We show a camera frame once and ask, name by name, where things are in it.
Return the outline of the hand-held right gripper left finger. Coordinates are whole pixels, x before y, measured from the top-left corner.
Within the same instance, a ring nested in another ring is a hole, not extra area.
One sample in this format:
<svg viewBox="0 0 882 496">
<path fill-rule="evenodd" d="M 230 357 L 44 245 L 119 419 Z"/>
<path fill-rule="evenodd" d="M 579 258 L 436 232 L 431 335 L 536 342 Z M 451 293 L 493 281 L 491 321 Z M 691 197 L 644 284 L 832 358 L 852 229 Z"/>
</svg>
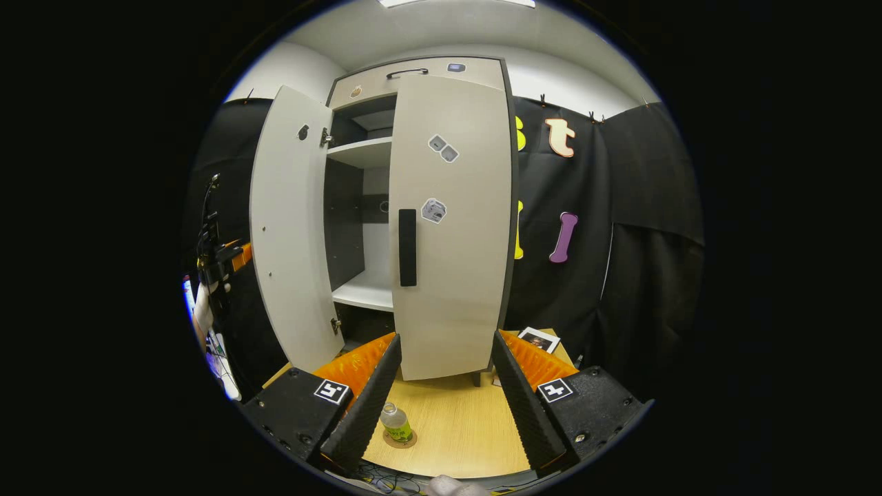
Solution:
<svg viewBox="0 0 882 496">
<path fill-rule="evenodd" d="M 399 333 L 337 358 L 290 358 L 287 368 L 238 409 L 290 461 L 346 476 L 369 448 L 401 359 Z"/>
</svg>

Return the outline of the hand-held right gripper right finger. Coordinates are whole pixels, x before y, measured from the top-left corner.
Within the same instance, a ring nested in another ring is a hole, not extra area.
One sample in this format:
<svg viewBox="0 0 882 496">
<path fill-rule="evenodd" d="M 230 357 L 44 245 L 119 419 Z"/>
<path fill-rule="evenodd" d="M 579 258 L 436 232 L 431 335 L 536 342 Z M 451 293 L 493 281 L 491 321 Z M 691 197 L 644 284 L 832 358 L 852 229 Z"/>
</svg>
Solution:
<svg viewBox="0 0 882 496">
<path fill-rule="evenodd" d="M 498 331 L 491 359 L 530 468 L 539 476 L 595 464 L 653 409 L 597 365 L 576 371 Z"/>
</svg>

